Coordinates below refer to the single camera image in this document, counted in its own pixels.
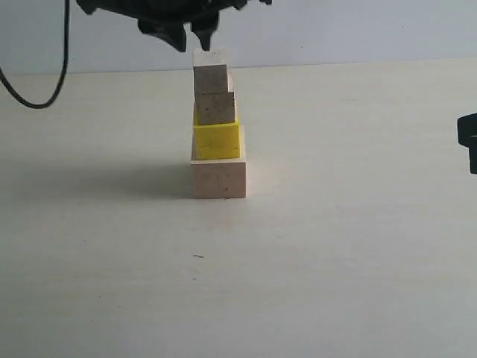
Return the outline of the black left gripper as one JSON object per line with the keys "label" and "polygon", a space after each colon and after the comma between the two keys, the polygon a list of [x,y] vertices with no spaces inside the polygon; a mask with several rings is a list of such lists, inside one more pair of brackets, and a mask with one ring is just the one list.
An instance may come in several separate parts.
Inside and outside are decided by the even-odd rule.
{"label": "black left gripper", "polygon": [[87,15],[101,9],[138,19],[140,32],[170,45],[178,52],[186,51],[184,24],[191,20],[191,31],[203,50],[211,49],[212,35],[217,31],[219,12],[233,7],[241,10],[246,0],[217,1],[154,1],[154,0],[83,0],[77,1]]}

